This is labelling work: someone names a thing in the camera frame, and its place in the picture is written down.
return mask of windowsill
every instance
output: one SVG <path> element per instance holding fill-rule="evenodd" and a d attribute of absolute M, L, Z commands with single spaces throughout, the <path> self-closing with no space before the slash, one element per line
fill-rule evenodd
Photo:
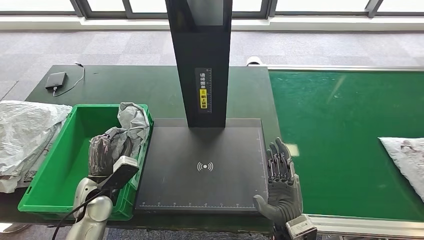
<path fill-rule="evenodd" d="M 0 30 L 169 30 L 168 20 L 0 16 Z M 234 19 L 234 31 L 424 31 L 424 17 L 277 16 Z"/>

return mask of charging cable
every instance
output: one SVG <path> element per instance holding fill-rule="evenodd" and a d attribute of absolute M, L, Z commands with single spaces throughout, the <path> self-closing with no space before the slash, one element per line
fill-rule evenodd
<path fill-rule="evenodd" d="M 69 88 L 68 90 L 66 90 L 66 91 L 64 91 L 64 92 L 62 92 L 61 94 L 59 94 L 59 95 L 56 95 L 56 90 L 58 89 L 58 87 L 57 86 L 55 86 L 55 87 L 53 87 L 53 97 L 59 97 L 59 96 L 62 96 L 62 95 L 64 95 L 64 94 L 66 94 L 67 92 L 69 92 L 69 91 L 71 91 L 73 88 L 75 88 L 75 86 L 82 80 L 82 79 L 85 79 L 85 77 L 86 77 L 86 67 L 84 66 L 84 65 L 82 65 L 81 63 L 79 63 L 79 62 L 74 62 L 76 65 L 78 65 L 78 66 L 80 66 L 81 68 L 82 68 L 82 76 L 81 76 L 81 78 L 78 80 L 78 81 L 76 81 L 76 83 L 71 87 L 71 88 Z"/>

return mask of black robotic glove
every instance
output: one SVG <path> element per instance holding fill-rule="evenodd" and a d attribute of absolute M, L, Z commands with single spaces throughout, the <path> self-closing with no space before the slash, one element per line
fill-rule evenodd
<path fill-rule="evenodd" d="M 278 137 L 266 150 L 268 168 L 268 201 L 253 197 L 259 213 L 274 222 L 274 238 L 290 239 L 286 223 L 302 214 L 303 202 L 299 176 L 287 146 Z"/>

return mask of yellow label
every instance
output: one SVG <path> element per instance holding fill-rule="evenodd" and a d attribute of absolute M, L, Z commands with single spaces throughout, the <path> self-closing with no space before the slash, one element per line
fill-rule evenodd
<path fill-rule="evenodd" d="M 208 108 L 208 91 L 206 89 L 200 89 L 200 108 L 207 109 Z"/>

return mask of wireless charging symbol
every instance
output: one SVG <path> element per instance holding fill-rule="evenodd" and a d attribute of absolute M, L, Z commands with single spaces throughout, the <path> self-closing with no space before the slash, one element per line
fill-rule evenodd
<path fill-rule="evenodd" d="M 209 162 L 208 164 L 203 164 L 201 162 L 197 163 L 197 171 L 202 171 L 204 169 L 209 170 L 209 172 L 212 172 L 214 170 L 214 164 L 212 162 Z"/>

